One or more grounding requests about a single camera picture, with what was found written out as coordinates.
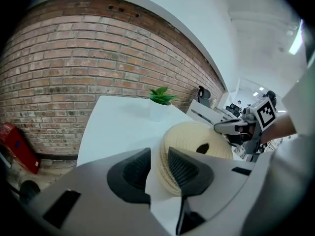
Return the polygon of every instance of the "ceiling light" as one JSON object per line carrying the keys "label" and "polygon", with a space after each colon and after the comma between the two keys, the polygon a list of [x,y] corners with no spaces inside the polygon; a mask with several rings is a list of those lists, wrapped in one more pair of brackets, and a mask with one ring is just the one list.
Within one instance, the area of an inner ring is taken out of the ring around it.
{"label": "ceiling light", "polygon": [[303,24],[303,20],[301,19],[300,22],[300,26],[299,29],[297,30],[295,39],[293,41],[293,44],[289,50],[289,53],[295,55],[297,53],[297,51],[299,50],[299,48],[301,47],[303,41],[302,41],[302,24]]}

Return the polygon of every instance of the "green plant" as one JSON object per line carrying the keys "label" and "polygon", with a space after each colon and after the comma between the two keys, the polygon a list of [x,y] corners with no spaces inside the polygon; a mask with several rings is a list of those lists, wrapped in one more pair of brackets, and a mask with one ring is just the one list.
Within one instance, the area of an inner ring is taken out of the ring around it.
{"label": "green plant", "polygon": [[150,89],[151,93],[149,97],[152,101],[161,104],[161,105],[170,105],[170,101],[174,100],[176,96],[171,94],[166,94],[168,87],[160,87],[157,90]]}

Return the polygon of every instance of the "robotic arm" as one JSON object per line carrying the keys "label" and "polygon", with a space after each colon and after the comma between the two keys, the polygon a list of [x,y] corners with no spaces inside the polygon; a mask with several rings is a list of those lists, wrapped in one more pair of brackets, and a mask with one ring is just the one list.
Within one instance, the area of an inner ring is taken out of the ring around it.
{"label": "robotic arm", "polygon": [[[260,146],[261,135],[276,120],[275,109],[268,97],[262,98],[255,104],[243,110],[242,118],[230,119],[214,125],[214,130],[225,134],[233,145],[244,144],[246,154],[260,155],[257,153]],[[249,126],[255,125],[254,133],[249,132]]]}

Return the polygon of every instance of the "brick wall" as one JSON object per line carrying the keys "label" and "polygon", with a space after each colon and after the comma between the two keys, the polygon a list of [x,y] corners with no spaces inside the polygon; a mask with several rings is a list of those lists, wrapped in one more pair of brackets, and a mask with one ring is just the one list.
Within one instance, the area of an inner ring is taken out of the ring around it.
{"label": "brick wall", "polygon": [[0,63],[0,122],[39,153],[77,154],[101,95],[168,86],[186,111],[198,85],[224,87],[197,48],[157,15],[120,0],[51,0],[27,12]]}

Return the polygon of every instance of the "white ceiling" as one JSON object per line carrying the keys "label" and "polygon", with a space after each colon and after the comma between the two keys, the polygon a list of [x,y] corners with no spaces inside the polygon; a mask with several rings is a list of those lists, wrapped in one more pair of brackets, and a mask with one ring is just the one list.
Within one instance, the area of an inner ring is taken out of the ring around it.
{"label": "white ceiling", "polygon": [[238,34],[240,76],[284,96],[306,70],[305,48],[288,52],[300,18],[285,0],[226,0]]}
{"label": "white ceiling", "polygon": [[255,92],[258,92],[258,97],[262,97],[263,94],[267,93],[269,91],[268,88],[266,88],[264,85],[259,85],[255,82],[246,80],[244,78],[241,78],[240,84],[239,84],[239,89],[242,91],[246,91],[250,94],[254,94]]}

